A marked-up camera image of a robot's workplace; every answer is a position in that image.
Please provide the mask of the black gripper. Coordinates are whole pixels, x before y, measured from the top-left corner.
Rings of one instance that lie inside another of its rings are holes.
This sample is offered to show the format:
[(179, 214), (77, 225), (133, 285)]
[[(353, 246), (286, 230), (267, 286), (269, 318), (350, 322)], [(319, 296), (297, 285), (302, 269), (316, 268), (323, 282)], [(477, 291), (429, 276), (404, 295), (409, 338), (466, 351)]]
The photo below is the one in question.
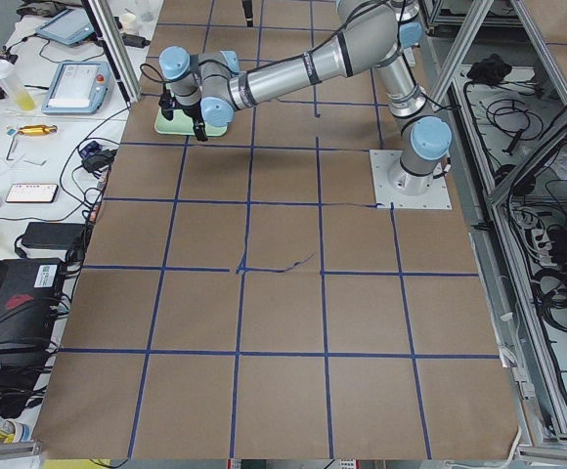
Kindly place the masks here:
[(170, 91), (164, 91), (159, 97), (159, 107), (161, 115), (171, 121), (174, 118), (174, 112), (181, 110), (185, 115), (193, 120), (193, 130), (195, 137), (200, 142), (207, 142), (208, 136), (206, 126), (201, 115), (200, 104), (182, 104)]

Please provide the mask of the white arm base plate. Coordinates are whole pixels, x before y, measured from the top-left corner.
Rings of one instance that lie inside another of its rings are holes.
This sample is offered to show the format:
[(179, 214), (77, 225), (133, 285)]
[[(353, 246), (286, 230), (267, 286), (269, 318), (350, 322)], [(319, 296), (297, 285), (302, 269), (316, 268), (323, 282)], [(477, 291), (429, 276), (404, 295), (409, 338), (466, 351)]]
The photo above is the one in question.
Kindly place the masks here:
[(427, 176), (413, 176), (401, 167), (400, 150), (371, 149), (374, 204), (381, 209), (451, 210), (441, 164)]

